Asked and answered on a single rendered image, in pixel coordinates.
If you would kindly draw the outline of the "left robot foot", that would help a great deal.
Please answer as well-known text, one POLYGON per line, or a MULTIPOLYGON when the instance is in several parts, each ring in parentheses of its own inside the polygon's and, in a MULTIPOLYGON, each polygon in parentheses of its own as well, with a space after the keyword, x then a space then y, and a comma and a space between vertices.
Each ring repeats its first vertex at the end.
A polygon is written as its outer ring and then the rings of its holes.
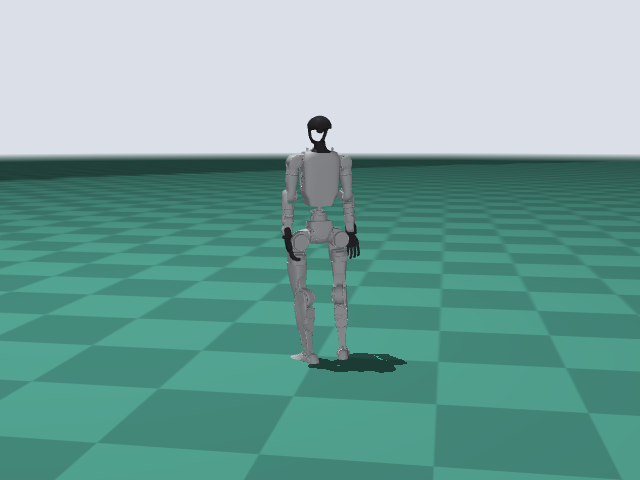
POLYGON ((318 364, 319 363, 318 356, 316 354, 314 354, 314 353, 311 353, 311 352, 309 352, 309 356, 304 356, 303 352, 302 352, 300 354, 292 355, 290 357, 293 358, 293 359, 299 360, 299 361, 310 363, 310 364, 318 364))

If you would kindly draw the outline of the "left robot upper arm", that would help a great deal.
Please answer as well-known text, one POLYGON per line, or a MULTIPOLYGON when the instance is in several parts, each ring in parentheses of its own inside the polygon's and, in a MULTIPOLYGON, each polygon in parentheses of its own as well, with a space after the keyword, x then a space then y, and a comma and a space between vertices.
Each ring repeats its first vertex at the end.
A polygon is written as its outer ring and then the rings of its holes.
POLYGON ((298 183, 298 168, 300 168, 303 164, 305 154, 293 154, 287 157, 286 159, 286 191, 288 202, 295 202, 298 198, 298 193, 296 191, 297 183, 298 183))

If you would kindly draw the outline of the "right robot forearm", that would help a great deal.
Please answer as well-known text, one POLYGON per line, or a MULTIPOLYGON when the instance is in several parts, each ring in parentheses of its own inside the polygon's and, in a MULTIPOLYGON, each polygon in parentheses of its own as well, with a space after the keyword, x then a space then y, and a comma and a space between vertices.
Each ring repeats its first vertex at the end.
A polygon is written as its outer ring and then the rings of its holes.
POLYGON ((342 203, 342 207, 345 215, 344 222, 346 224, 347 232, 354 232, 354 223, 355 223, 354 206, 355 206, 354 197, 342 203))

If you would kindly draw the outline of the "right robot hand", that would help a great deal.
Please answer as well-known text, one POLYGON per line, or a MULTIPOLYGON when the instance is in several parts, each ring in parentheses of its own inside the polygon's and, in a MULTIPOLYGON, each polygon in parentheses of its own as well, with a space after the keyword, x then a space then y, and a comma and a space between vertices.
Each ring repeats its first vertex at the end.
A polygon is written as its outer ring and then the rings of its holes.
MULTIPOLYGON (((346 225, 345 225, 345 230, 346 230, 346 225)), ((348 244, 347 244, 347 246, 346 246, 346 247, 347 247, 347 253, 348 253, 348 255, 349 255, 349 248, 350 248, 350 257, 349 257, 349 259, 351 259, 351 258, 352 258, 352 255, 353 255, 353 249, 354 249, 354 256, 353 256, 353 258, 355 258, 355 257, 356 257, 356 246, 357 246, 357 256, 359 256, 359 255, 360 255, 359 241, 358 241, 357 237, 355 236, 355 234, 357 233, 357 231, 356 231, 356 224, 354 223, 354 232, 347 232, 347 231, 346 231, 346 233, 347 233, 347 234, 348 234, 348 236, 349 236, 349 243, 348 243, 348 244)))

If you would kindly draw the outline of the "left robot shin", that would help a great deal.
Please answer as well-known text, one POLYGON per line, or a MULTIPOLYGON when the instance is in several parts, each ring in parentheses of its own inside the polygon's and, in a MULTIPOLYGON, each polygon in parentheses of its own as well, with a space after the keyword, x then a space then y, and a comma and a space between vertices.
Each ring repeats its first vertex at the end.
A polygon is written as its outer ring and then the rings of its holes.
POLYGON ((315 309, 314 307, 307 307, 307 296, 302 291, 298 292, 294 298, 294 309, 297 328, 300 332, 303 355, 309 356, 309 352, 313 353, 312 334, 315 309))

